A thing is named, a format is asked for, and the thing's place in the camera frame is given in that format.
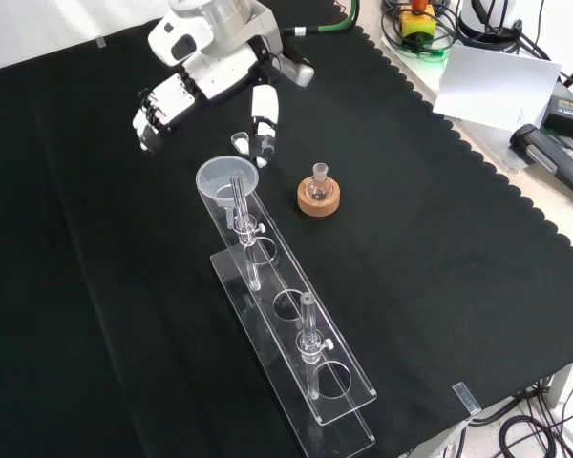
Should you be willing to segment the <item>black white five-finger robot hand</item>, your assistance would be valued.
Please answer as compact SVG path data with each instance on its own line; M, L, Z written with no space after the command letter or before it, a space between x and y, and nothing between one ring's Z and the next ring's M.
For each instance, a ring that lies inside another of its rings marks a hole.
M262 45L244 44L223 57L196 53L176 71L145 92L133 119L140 148L156 151L183 120L204 104L227 99L250 85L252 133L246 141L234 139L236 151L264 168L275 153L279 99L269 82L267 68L277 56Z

